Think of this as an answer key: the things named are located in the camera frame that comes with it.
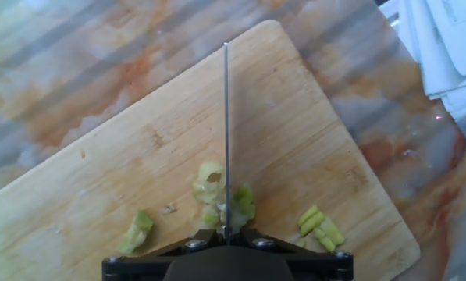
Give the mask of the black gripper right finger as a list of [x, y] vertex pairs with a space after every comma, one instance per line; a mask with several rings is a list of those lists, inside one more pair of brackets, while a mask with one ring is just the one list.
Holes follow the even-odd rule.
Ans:
[[293, 276], [312, 274], [317, 280], [353, 279], [353, 255], [347, 251], [318, 253], [261, 234], [256, 229], [242, 229], [232, 235], [231, 244], [267, 254], [266, 258], [255, 258], [254, 261], [273, 265], [273, 269], [280, 267], [278, 264], [282, 262]]

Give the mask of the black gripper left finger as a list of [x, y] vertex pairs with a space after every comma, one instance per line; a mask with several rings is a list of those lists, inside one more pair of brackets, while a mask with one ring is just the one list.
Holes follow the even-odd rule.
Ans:
[[215, 230], [199, 230], [191, 238], [179, 240], [141, 256], [119, 255], [105, 258], [102, 261], [102, 280], [126, 281], [141, 277], [163, 279], [177, 258], [225, 244], [226, 239]]

